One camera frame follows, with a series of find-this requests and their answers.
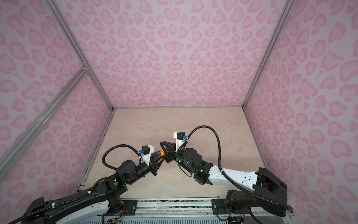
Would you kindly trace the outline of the orange marker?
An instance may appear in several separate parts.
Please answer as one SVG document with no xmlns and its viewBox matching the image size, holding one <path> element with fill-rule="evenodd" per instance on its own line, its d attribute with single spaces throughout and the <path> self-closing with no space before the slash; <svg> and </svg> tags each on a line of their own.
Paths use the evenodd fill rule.
<svg viewBox="0 0 358 224">
<path fill-rule="evenodd" d="M 164 157 L 166 156 L 166 153 L 164 152 L 164 150 L 161 151 L 157 161 L 161 160 L 161 159 L 164 159 Z"/>
</svg>

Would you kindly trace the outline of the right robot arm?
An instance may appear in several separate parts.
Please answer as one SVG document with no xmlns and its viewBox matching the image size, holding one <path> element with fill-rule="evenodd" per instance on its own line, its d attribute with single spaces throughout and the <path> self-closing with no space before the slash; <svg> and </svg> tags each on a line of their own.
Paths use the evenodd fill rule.
<svg viewBox="0 0 358 224">
<path fill-rule="evenodd" d="M 284 217 L 293 208 L 287 204 L 287 185 L 266 168 L 258 171 L 236 171 L 220 169 L 218 165 L 206 162 L 193 148 L 176 146 L 174 143 L 160 143 L 166 162 L 175 161 L 200 185 L 225 185 L 227 192 L 224 207 L 236 213 L 252 207 L 263 208 L 270 214 Z"/>
</svg>

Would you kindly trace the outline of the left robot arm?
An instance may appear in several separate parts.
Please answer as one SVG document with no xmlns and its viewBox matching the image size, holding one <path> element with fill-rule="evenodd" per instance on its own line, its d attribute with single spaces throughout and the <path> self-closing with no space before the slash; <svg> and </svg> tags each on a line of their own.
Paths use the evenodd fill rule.
<svg viewBox="0 0 358 224">
<path fill-rule="evenodd" d="M 157 174 L 163 162 L 162 156 L 142 158 L 139 164 L 127 160 L 115 168 L 115 173 L 99 179 L 92 187 L 61 199 L 33 201 L 26 212 L 13 221 L 14 224 L 72 224 L 92 216 L 123 215 L 125 206 L 120 196 L 128 185 L 145 175 Z"/>
</svg>

